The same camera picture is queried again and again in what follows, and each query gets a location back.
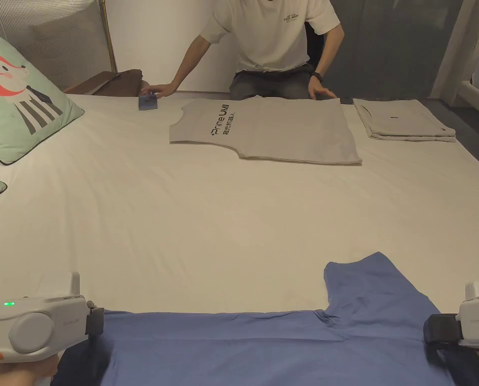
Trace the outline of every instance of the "hand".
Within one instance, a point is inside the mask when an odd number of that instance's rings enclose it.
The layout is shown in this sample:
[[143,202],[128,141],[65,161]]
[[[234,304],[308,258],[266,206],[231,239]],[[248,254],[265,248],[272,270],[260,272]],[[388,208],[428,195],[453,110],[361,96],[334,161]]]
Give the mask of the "hand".
[[51,378],[58,372],[59,356],[53,355],[50,358],[37,362],[17,363],[15,369],[27,371],[34,375],[35,379]]
[[318,93],[324,93],[330,98],[338,98],[331,90],[322,86],[322,83],[316,76],[312,76],[309,81],[309,95],[313,101],[316,101],[316,94]]
[[0,386],[34,386],[41,378],[51,378],[58,372],[59,357],[37,362],[0,364]]
[[171,84],[158,84],[156,86],[149,86],[141,89],[141,95],[152,95],[157,94],[157,99],[170,96],[175,91],[177,91],[177,86]]

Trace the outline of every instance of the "gold frame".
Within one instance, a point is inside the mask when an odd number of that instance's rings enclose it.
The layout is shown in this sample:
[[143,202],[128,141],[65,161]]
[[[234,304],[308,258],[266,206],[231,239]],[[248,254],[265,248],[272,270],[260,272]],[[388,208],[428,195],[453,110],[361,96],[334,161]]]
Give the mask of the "gold frame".
[[114,57],[114,50],[112,47],[111,33],[109,32],[109,24],[107,22],[106,0],[98,0],[98,3],[100,4],[102,22],[104,24],[104,29],[106,33],[107,49],[109,50],[109,60],[111,61],[111,71],[118,72],[118,69],[116,67],[116,59]]

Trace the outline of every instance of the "dark jeans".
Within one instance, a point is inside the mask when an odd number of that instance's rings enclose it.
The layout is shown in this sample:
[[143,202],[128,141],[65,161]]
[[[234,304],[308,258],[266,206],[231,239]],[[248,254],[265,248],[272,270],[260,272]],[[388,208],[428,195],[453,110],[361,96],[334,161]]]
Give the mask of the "dark jeans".
[[308,100],[311,72],[312,69],[307,64],[288,71],[241,71],[232,81],[230,98],[233,101],[242,101],[259,95],[287,100]]

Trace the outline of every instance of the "bed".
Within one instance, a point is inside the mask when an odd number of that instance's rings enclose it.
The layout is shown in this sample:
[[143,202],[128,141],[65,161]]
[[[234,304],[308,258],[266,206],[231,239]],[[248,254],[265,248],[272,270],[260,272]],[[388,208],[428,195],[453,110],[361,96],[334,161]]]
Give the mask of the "bed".
[[479,279],[479,163],[458,143],[371,140],[343,106],[363,166],[242,160],[169,144],[189,100],[71,98],[85,115],[0,165],[0,299],[73,270],[113,310],[324,309],[325,265],[376,251],[442,312]]

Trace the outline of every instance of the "wristwatch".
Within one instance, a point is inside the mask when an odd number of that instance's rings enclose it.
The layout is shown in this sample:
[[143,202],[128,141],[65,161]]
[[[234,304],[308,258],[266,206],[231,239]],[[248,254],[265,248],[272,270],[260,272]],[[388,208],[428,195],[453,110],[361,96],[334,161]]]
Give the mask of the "wristwatch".
[[311,74],[311,76],[317,77],[317,79],[320,81],[320,83],[323,82],[323,76],[321,76],[320,73],[318,73],[318,72],[313,72],[313,73]]

